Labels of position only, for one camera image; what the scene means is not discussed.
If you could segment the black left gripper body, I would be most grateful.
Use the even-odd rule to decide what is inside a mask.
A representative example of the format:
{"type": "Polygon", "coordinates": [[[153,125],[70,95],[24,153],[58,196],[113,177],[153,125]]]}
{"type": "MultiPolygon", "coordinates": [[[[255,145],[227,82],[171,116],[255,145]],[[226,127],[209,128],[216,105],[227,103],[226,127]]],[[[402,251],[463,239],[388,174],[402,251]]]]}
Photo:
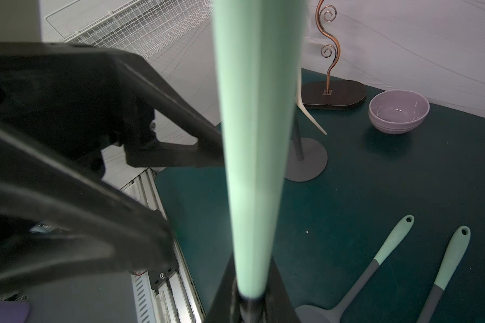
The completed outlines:
{"type": "Polygon", "coordinates": [[[0,296],[176,268],[168,221],[102,180],[110,145],[136,168],[224,163],[219,130],[141,56],[0,43],[0,296]]]}

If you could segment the grey utensil rack stand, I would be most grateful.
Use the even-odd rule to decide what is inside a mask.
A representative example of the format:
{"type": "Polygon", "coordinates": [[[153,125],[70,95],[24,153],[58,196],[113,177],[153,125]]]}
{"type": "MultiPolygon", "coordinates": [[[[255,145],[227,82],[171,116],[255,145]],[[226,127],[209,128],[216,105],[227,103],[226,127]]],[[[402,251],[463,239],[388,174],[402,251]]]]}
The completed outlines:
{"type": "Polygon", "coordinates": [[[301,136],[295,115],[285,179],[292,182],[313,180],[326,169],[327,160],[327,151],[319,141],[301,136]]]}

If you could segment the mint grey pointed spatula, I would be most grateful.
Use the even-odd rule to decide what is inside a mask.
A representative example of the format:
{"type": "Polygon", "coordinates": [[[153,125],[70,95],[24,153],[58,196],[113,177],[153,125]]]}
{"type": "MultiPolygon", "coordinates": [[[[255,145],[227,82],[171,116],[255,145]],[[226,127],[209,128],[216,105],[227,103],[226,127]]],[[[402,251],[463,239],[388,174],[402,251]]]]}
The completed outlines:
{"type": "Polygon", "coordinates": [[[244,322],[264,317],[295,114],[304,9],[304,1],[214,2],[236,309],[244,322]]]}

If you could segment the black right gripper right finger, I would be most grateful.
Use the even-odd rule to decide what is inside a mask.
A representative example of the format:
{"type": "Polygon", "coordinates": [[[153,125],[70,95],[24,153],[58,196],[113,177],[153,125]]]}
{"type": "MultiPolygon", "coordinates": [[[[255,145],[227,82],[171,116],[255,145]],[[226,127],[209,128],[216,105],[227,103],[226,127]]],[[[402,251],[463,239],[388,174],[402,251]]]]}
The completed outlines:
{"type": "Polygon", "coordinates": [[[264,300],[264,318],[266,322],[300,323],[273,258],[269,266],[268,286],[264,300]]]}

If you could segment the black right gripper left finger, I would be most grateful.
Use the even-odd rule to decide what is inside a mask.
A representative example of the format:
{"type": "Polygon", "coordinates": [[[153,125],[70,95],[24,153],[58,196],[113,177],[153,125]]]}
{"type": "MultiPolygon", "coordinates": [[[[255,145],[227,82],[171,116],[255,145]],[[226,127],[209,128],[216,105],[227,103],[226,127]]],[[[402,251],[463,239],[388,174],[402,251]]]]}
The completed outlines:
{"type": "Polygon", "coordinates": [[[241,320],[240,295],[234,255],[231,254],[225,268],[214,302],[207,313],[206,323],[239,323],[241,320]]]}

